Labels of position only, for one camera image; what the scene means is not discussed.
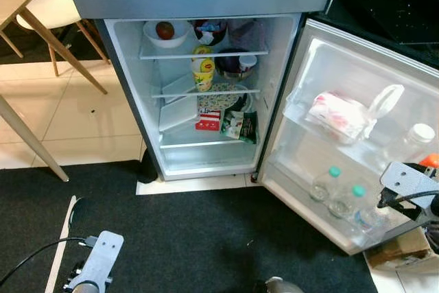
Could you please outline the white plastic bag pink contents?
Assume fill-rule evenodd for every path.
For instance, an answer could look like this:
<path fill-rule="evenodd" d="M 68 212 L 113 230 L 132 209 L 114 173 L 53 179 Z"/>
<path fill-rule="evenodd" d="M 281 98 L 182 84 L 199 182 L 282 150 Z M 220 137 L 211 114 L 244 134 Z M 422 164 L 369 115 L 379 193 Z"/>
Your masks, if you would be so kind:
<path fill-rule="evenodd" d="M 369 106 L 337 91 L 320 93 L 305 114 L 305 120 L 323 130 L 344 145 L 360 142 L 370 136 L 377 120 L 385 117 L 397 104 L 405 87 L 386 86 Z"/>

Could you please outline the fridge door with white lining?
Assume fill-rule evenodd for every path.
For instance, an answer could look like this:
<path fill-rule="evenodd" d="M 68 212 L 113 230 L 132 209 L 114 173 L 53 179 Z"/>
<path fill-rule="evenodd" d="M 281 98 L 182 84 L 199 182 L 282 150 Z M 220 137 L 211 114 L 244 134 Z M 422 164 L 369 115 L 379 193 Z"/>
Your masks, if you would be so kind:
<path fill-rule="evenodd" d="M 305 120 L 320 93 L 341 92 L 369 106 L 388 85 L 402 85 L 405 91 L 395 107 L 377 120 L 370 136 L 360 142 L 344 145 L 322 127 Z M 270 133 L 265 138 L 257 182 L 348 255 L 379 245 L 425 221 L 413 221 L 391 210 L 385 230 L 377 235 L 366 234 L 354 223 L 353 214 L 335 218 L 327 209 L 328 199 L 313 201 L 309 196 L 311 181 L 330 165 L 336 165 L 342 173 L 335 189 L 353 185 L 366 189 L 355 211 L 376 207 L 383 189 L 380 177 L 391 163 L 383 152 L 395 137 L 419 123 L 436 131 L 439 149 L 438 109 L 437 69 L 308 19 L 296 43 Z"/>

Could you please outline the white tilted fridge tray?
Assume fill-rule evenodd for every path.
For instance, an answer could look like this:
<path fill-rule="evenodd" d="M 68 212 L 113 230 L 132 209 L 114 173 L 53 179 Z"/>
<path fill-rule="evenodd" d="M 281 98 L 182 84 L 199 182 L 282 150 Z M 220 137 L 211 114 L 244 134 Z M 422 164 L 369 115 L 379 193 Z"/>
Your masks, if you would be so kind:
<path fill-rule="evenodd" d="M 158 121 L 160 133 L 197 123 L 200 118 L 198 98 L 198 96 L 186 96 L 164 105 L 160 110 Z"/>

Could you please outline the short glass fridge shelf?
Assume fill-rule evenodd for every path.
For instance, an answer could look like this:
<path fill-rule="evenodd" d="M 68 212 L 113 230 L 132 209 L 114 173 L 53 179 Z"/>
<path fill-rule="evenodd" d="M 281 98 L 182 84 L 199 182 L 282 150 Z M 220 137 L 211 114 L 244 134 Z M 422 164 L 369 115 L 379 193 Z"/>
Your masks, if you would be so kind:
<path fill-rule="evenodd" d="M 222 78 L 216 78 L 211 84 L 211 89 L 213 88 L 214 85 L 220 83 L 231 83 L 233 85 L 241 84 L 250 87 L 250 90 L 245 91 L 245 93 L 261 92 L 260 87 L 256 87 L 254 83 L 251 82 L 250 80 L 244 80 L 244 82 L 233 82 L 232 80 L 225 80 Z M 161 86 L 161 87 L 157 87 L 157 89 L 153 89 L 153 91 L 151 91 L 151 96 L 153 98 L 176 98 L 176 97 L 186 97 L 186 96 L 196 96 L 196 95 L 201 96 L 201 95 L 211 95 L 212 93 L 220 93 L 217 91 L 211 92 L 211 89 L 210 91 L 207 92 L 198 92 L 198 90 L 195 89 L 194 82 L 188 82 L 187 85 L 184 85 L 184 80 L 181 78 L 165 86 Z"/>

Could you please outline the long glass fridge shelf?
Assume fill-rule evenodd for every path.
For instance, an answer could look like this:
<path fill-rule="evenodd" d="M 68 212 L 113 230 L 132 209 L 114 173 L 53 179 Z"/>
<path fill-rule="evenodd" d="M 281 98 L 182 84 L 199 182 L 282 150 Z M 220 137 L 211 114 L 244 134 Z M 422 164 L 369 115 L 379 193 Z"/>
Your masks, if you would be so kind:
<path fill-rule="evenodd" d="M 175 48 L 156 47 L 148 39 L 143 39 L 138 55 L 141 60 L 179 60 L 179 58 L 197 58 L 197 57 L 217 57 L 217 56 L 241 56 L 241 55 L 266 55 L 270 52 L 266 45 L 238 45 L 232 43 L 228 38 L 214 46 L 210 46 L 210 54 L 194 54 L 194 49 L 200 46 L 200 43 L 192 36 L 186 38 L 182 45 Z"/>

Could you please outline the bottle with orange cap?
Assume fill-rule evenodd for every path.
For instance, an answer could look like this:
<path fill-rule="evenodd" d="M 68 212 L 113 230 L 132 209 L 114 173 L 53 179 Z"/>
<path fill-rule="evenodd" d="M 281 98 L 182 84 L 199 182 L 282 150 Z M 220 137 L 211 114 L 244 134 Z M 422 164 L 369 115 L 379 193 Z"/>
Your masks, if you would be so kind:
<path fill-rule="evenodd" d="M 423 167 L 430 167 L 433 169 L 439 168 L 439 154 L 438 153 L 429 153 L 424 159 L 419 161 L 419 165 L 423 165 Z"/>

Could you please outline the brown cardboard box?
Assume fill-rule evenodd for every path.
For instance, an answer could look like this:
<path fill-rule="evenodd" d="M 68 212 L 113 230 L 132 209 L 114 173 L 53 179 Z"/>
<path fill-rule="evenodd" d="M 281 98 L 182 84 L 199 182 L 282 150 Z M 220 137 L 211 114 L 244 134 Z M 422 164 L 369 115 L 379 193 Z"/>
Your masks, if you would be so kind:
<path fill-rule="evenodd" d="M 423 229 L 414 229 L 364 251 L 367 264 L 377 270 L 413 274 L 438 274 L 439 255 Z"/>

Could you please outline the green and white packet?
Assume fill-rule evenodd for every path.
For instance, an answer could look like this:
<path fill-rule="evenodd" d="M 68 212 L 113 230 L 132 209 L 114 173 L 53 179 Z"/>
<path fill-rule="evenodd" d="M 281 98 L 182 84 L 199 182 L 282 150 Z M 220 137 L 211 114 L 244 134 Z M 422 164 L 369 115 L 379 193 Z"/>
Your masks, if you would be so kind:
<path fill-rule="evenodd" d="M 258 141 L 258 113 L 257 111 L 244 111 L 227 108 L 222 113 L 220 133 L 246 143 Z"/>

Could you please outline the purple grey plastic bag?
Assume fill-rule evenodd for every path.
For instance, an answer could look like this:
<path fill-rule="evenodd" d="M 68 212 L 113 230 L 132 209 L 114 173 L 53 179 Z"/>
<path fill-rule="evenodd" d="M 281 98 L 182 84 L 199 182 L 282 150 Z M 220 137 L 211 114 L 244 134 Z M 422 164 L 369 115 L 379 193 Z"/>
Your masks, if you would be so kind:
<path fill-rule="evenodd" d="M 265 48 L 264 26 L 255 18 L 235 18 L 228 22 L 230 45 L 247 51 Z"/>

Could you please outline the metal bowl dark contents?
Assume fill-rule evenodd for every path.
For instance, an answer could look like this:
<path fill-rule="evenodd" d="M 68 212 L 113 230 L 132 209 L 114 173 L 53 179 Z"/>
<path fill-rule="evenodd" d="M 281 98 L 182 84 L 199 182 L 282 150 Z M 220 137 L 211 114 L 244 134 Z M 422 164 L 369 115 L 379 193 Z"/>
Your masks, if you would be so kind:
<path fill-rule="evenodd" d="M 255 66 L 250 71 L 239 70 L 239 56 L 219 56 L 214 58 L 217 71 L 229 80 L 244 80 L 255 72 Z"/>

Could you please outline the red and white box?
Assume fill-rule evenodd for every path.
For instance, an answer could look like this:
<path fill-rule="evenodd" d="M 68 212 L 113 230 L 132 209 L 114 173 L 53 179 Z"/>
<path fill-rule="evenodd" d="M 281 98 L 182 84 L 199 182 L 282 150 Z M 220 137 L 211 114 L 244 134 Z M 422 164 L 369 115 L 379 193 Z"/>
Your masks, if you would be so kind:
<path fill-rule="evenodd" d="M 219 109 L 200 108 L 194 129 L 199 131 L 220 131 L 222 111 Z"/>

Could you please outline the clear crisper drawer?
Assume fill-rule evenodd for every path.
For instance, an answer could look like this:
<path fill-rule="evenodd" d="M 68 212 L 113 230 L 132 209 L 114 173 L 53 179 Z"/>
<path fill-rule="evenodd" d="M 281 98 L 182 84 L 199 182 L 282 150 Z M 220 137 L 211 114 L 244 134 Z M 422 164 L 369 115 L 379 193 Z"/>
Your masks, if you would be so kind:
<path fill-rule="evenodd" d="M 257 145 L 217 131 L 176 131 L 163 134 L 158 145 L 159 158 L 171 172 L 208 170 L 233 165 L 249 165 Z"/>

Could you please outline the brown round fruit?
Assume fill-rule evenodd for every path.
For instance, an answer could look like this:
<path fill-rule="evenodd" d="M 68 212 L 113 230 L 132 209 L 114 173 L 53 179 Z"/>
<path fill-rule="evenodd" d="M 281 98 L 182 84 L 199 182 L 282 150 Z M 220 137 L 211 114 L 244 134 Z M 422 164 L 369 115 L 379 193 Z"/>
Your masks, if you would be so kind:
<path fill-rule="evenodd" d="M 161 40 L 171 40 L 175 36 L 175 27 L 169 21 L 159 21 L 156 24 L 156 35 Z"/>

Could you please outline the white bowl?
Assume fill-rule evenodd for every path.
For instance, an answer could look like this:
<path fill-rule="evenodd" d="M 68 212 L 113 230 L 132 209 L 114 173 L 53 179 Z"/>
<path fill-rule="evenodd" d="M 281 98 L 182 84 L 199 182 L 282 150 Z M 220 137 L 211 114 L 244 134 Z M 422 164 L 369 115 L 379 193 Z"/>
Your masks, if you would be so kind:
<path fill-rule="evenodd" d="M 176 48 L 185 42 L 192 30 L 192 25 L 188 21 L 169 21 L 175 27 L 175 36 L 171 40 L 161 40 L 156 35 L 156 24 L 159 21 L 147 21 L 144 24 L 142 32 L 153 43 L 154 46 L 162 49 Z"/>

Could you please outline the white plastic chair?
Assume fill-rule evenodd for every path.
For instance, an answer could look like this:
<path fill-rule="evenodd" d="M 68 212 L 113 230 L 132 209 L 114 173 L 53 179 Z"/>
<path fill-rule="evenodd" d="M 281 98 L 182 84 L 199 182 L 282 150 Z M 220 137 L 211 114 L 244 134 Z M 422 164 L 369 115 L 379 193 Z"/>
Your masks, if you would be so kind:
<path fill-rule="evenodd" d="M 94 36 L 98 34 L 97 30 L 94 29 L 91 23 L 82 19 L 74 0 L 32 0 L 27 8 L 47 29 L 66 27 L 71 24 L 78 26 L 80 32 L 84 33 L 85 38 L 96 49 L 103 61 L 108 65 L 110 64 L 109 58 L 94 39 Z"/>

